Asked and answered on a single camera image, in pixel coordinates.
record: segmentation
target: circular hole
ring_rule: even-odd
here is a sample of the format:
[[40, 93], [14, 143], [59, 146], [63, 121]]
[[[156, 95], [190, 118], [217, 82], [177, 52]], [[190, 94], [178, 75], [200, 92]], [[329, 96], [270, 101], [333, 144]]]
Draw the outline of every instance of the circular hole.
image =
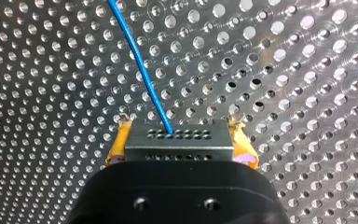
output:
[[261, 80], [258, 78], [252, 79], [252, 83], [255, 85], [260, 85], [261, 84]]
[[172, 29], [176, 25], [176, 18], [173, 15], [169, 15], [165, 18], [165, 26]]
[[253, 26], [248, 26], [243, 30], [243, 37], [250, 40], [255, 37], [255, 28]]
[[281, 21], [275, 21], [271, 25], [271, 32], [275, 35], [279, 35], [284, 30], [284, 24]]
[[225, 64], [232, 65], [232, 60], [230, 58], [225, 58]]
[[267, 91], [267, 96], [268, 96], [268, 98], [273, 98], [275, 96], [275, 91], [273, 91], [273, 90]]
[[226, 8], [222, 4], [216, 4], [213, 7], [213, 14], [216, 18], [220, 18], [226, 13]]
[[204, 207], [208, 211], [217, 211], [220, 209], [220, 202], [214, 198], [210, 198], [204, 201]]
[[255, 105], [257, 106], [264, 106], [264, 104], [262, 102], [256, 102]]
[[140, 197], [135, 199], [133, 207], [138, 211], [144, 211], [145, 209], [150, 207], [150, 203], [146, 198]]
[[335, 23], [335, 24], [341, 24], [342, 22], [344, 22], [348, 17], [348, 14], [345, 10], [343, 9], [339, 9], [337, 10], [331, 20]]
[[220, 45], [225, 45], [229, 41], [229, 34], [225, 31], [220, 32], [217, 35], [217, 42], [219, 42]]
[[196, 23], [200, 20], [200, 13], [197, 10], [190, 10], [188, 12], [188, 16], [187, 19], [191, 22], [191, 23]]
[[162, 160], [162, 156], [161, 155], [156, 155], [156, 161], [161, 161]]

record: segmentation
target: hole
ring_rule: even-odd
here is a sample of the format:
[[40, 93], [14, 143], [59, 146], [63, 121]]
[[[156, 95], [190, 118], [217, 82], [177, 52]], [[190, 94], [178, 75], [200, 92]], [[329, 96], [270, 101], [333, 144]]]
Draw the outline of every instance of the hole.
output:
[[225, 64], [232, 65], [232, 60], [230, 58], [225, 58]]
[[205, 45], [205, 41], [202, 37], [196, 36], [193, 40], [193, 46], [196, 49], [202, 49]]
[[183, 87], [181, 93], [184, 97], [188, 97], [191, 94], [191, 89], [188, 87]]
[[335, 23], [335, 24], [341, 24], [342, 22], [344, 22], [348, 17], [347, 11], [343, 10], [343, 9], [339, 9], [337, 10], [331, 20]]
[[274, 98], [275, 97], [275, 91], [273, 91], [273, 90], [267, 91], [267, 97], [268, 98]]
[[154, 30], [154, 23], [152, 21], [145, 21], [144, 30], [147, 33], [151, 33]]
[[255, 85], [260, 85], [261, 84], [261, 80], [258, 78], [252, 79], [252, 83]]
[[150, 203], [146, 198], [140, 197], [134, 201], [133, 207], [138, 211], [144, 211], [150, 207]]
[[240, 1], [240, 9], [242, 11], [249, 11], [253, 7], [252, 0], [241, 0]]
[[333, 45], [333, 51], [335, 53], [342, 53], [346, 48], [348, 44], [345, 40], [339, 39], [337, 40]]
[[165, 26], [172, 29], [176, 25], [176, 18], [173, 15], [169, 15], [165, 18]]
[[209, 95], [213, 92], [213, 86], [211, 84], [205, 84], [203, 87], [202, 87], [202, 92], [205, 94], [205, 95]]
[[312, 16], [305, 16], [300, 22], [300, 25], [304, 30], [309, 30], [313, 24], [315, 24], [315, 19]]
[[200, 20], [200, 13], [197, 10], [190, 10], [188, 12], [188, 16], [187, 19], [191, 22], [191, 23], [196, 23]]
[[216, 18], [221, 18], [226, 13], [226, 8], [222, 4], [216, 4], [213, 7], [213, 14]]
[[277, 62], [281, 62], [286, 58], [286, 50], [284, 49], [277, 49], [274, 52], [274, 59]]
[[227, 32], [222, 31], [217, 35], [217, 42], [219, 42], [220, 45], [225, 45], [229, 41], [229, 35]]
[[255, 105], [257, 106], [264, 106], [264, 104], [262, 102], [256, 102]]
[[250, 65], [254, 65], [255, 63], [258, 62], [258, 55], [255, 53], [250, 53], [246, 58], [246, 62]]
[[220, 202], [214, 198], [210, 198], [204, 201], [204, 207], [208, 211], [217, 211], [220, 209]]
[[237, 87], [237, 84], [235, 84], [235, 82], [228, 82], [228, 86], [230, 88], [236, 88]]
[[255, 37], [255, 28], [253, 26], [248, 26], [245, 29], [243, 29], [243, 37], [245, 37], [245, 39], [248, 40]]
[[281, 21], [275, 21], [271, 25], [271, 32], [275, 35], [279, 35], [284, 30], [284, 24]]

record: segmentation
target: perforated metal sheet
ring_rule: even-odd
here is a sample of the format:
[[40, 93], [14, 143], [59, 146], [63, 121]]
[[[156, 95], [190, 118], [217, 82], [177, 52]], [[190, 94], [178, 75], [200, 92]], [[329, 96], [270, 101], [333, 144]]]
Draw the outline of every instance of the perforated metal sheet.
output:
[[[120, 6], [173, 123], [244, 119], [291, 222], [358, 223], [358, 0]], [[0, 223], [63, 223], [120, 112], [158, 122], [104, 1], [0, 1]]]

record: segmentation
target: metal plate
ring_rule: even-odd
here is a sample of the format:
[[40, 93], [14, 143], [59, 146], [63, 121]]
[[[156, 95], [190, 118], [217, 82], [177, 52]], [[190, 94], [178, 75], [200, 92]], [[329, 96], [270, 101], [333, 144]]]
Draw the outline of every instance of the metal plate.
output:
[[[173, 123], [247, 122], [293, 223], [358, 223], [358, 0], [120, 2]], [[101, 0], [0, 1], [0, 220], [63, 223], [118, 114], [157, 123]]]

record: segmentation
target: yellow tape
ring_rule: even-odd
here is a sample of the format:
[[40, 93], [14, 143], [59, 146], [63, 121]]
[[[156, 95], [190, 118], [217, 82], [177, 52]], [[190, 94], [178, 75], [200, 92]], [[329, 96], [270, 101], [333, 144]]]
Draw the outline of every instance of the yellow tape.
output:
[[231, 119], [228, 123], [228, 127], [234, 145], [234, 161], [240, 161], [241, 157], [245, 157], [246, 160], [240, 162], [249, 165], [253, 169], [257, 169], [259, 158], [248, 137], [242, 130], [242, 128], [245, 127], [245, 124], [236, 121], [235, 119]]

